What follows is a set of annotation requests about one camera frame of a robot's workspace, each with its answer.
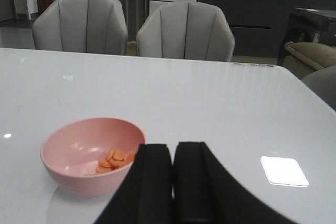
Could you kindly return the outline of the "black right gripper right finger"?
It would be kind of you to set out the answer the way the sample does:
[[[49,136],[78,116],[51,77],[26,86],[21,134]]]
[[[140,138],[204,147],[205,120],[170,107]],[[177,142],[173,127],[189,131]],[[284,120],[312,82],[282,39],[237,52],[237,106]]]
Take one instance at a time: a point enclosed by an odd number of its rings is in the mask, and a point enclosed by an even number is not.
[[[180,142],[173,170],[177,223],[291,223],[240,184],[204,142]]]

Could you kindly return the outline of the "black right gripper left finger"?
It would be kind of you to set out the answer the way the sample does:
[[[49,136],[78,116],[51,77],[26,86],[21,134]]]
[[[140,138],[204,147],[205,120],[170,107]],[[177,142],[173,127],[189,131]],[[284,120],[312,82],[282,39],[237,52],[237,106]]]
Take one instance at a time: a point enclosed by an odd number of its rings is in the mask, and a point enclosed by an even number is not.
[[[141,144],[95,223],[172,223],[172,162],[165,144]]]

